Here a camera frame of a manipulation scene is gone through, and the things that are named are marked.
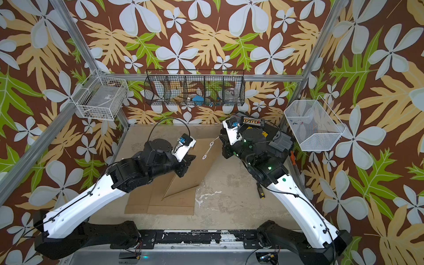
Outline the brown kraft file bag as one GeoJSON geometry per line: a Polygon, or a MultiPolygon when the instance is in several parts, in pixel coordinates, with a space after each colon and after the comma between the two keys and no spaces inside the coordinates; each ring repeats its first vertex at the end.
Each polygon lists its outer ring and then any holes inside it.
{"type": "Polygon", "coordinates": [[[195,155],[196,158],[191,162],[188,171],[182,178],[177,175],[173,177],[163,199],[199,186],[211,170],[215,160],[221,156],[221,149],[222,143],[218,139],[198,139],[188,153],[195,155]]]}
{"type": "Polygon", "coordinates": [[[136,188],[129,194],[125,214],[147,214],[152,196],[153,185],[136,188]]]}
{"type": "Polygon", "coordinates": [[[170,181],[155,179],[147,214],[150,215],[194,215],[196,187],[165,196],[170,181]]]}

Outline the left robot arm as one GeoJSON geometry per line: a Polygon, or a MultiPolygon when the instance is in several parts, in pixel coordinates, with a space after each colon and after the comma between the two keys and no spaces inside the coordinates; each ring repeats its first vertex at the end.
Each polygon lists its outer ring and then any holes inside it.
{"type": "Polygon", "coordinates": [[[88,246],[109,244],[112,249],[128,249],[139,245],[141,235],[134,222],[98,225],[89,223],[89,217],[157,177],[174,172],[182,178],[195,159],[189,154],[195,143],[187,134],[175,148],[164,139],[147,141],[142,151],[113,164],[92,187],[68,203],[37,213],[34,225],[40,235],[34,239],[35,251],[58,260],[88,246]]]}

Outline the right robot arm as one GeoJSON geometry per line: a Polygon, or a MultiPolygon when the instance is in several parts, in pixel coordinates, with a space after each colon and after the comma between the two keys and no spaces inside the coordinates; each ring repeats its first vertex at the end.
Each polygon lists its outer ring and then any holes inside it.
{"type": "Polygon", "coordinates": [[[282,132],[264,136],[261,128],[224,122],[219,139],[223,143],[223,156],[238,157],[257,183],[283,204],[301,229],[296,232],[266,221],[257,229],[259,244],[287,249],[297,254],[305,265],[335,264],[352,242],[352,236],[337,229],[317,211],[284,166],[289,146],[275,142],[290,137],[282,132]]]}

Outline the black yellow toolbox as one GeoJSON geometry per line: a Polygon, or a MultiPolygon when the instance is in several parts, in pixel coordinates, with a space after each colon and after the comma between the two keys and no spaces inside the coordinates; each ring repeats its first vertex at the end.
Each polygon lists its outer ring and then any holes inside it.
{"type": "MultiPolygon", "coordinates": [[[[293,137],[264,119],[251,117],[242,112],[237,112],[231,117],[239,118],[241,123],[239,133],[242,136],[242,149],[235,157],[240,159],[246,168],[267,173],[283,167],[293,149],[293,137]]],[[[227,136],[224,127],[220,135],[227,136]]]]}

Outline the black yellow screwdriver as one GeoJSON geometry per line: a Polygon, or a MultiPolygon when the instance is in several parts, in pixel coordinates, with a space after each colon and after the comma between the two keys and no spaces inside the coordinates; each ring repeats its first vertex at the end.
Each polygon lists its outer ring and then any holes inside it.
{"type": "Polygon", "coordinates": [[[265,193],[263,191],[263,188],[262,188],[261,184],[259,182],[257,182],[256,183],[256,186],[257,186],[257,192],[258,192],[259,197],[261,199],[265,199],[265,193]]]}

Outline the blue object in basket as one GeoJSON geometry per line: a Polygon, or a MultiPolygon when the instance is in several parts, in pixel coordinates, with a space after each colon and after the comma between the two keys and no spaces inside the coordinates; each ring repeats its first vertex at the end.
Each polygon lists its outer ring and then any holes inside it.
{"type": "Polygon", "coordinates": [[[196,104],[196,105],[202,105],[205,102],[205,99],[202,96],[195,96],[192,98],[192,101],[196,104]]]}

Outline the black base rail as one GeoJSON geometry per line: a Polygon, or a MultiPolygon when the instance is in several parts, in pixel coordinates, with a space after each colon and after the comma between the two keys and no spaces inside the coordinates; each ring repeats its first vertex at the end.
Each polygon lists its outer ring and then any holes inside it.
{"type": "Polygon", "coordinates": [[[159,245],[225,245],[240,244],[243,249],[256,249],[272,246],[264,233],[247,230],[139,230],[122,244],[111,244],[111,248],[136,248],[152,250],[159,245]]]}

